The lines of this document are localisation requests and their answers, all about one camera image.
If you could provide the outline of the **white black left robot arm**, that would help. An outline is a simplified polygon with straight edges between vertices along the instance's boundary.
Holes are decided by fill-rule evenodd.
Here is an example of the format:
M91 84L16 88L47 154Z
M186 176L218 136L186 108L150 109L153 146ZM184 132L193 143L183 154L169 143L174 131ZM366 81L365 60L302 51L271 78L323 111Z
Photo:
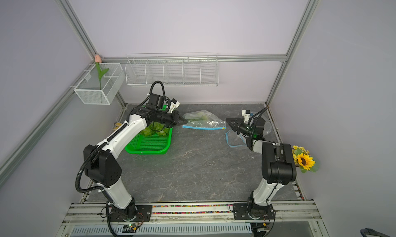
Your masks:
M103 193L112 211L124 221L134 220L138 215L135 200L122 182L122 169L117 159L127 144L150 124L160 123L169 129L186 124L187 120L177 111L178 106L176 99L149 91L147 98L133 108L128 121L97 145L84 148L84 161L76 175L75 189L79 193Z

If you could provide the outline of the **green chinese cabbage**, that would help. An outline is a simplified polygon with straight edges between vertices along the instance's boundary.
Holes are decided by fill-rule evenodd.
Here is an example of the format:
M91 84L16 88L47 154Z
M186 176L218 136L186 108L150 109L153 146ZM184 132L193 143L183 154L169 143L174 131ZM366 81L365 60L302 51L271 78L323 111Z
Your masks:
M140 131L139 134L142 136L153 136L155 131L150 126L147 126L145 129Z
M150 125L150 128L153 132L155 132L158 136L166 137L169 135L170 129L165 127L165 124L161 124L159 122L153 122Z

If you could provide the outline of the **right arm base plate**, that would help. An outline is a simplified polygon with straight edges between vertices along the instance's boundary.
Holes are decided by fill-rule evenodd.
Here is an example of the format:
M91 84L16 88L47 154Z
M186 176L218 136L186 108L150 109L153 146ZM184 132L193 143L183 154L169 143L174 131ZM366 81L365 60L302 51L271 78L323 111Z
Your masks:
M272 205L258 206L256 204L236 203L231 204L229 209L235 220L274 220L276 211Z

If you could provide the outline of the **clear blue-zip zip-top bag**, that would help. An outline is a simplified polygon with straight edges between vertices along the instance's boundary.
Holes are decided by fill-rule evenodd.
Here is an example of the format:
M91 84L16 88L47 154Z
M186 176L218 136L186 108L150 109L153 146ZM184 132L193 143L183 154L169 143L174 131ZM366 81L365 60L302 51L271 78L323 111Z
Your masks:
M243 109L240 117L228 117L225 121L233 132L245 140L247 147L252 149L256 140L265 141L271 132L271 124L264 117L265 111L266 108L258 112Z

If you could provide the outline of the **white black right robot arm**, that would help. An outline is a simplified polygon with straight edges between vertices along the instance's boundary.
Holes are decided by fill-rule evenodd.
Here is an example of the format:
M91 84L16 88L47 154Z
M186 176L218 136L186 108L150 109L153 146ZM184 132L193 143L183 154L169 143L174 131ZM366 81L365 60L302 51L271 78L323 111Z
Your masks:
M244 113L242 117L226 119L231 130L245 138L246 146L262 155L262 180L247 200L247 213L253 219L274 214L272 199L297 177L291 145L270 142L264 137L266 121L262 116L267 109L264 107L255 114Z

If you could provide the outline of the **zip-top bag with label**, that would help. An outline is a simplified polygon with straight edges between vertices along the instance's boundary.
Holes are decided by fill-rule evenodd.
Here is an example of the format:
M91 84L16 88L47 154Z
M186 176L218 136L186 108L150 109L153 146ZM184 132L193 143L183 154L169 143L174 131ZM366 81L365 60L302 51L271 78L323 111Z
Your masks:
M192 113L197 113L197 112L207 113L209 115L209 120L207 120L207 121L188 121L187 124L183 125L183 128L195 129L195 130L225 130L226 129L226 122L224 120L220 119L219 117L217 117L215 114L213 114L209 111L206 111L206 110L196 111L196 112L192 112Z

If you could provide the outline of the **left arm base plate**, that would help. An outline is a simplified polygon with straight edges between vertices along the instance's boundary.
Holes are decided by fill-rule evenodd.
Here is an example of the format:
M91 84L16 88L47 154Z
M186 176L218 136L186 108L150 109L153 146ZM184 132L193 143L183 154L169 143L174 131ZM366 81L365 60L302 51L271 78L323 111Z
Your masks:
M149 222L152 215L152 205L134 205L129 209L111 209L109 221L111 223L123 222Z

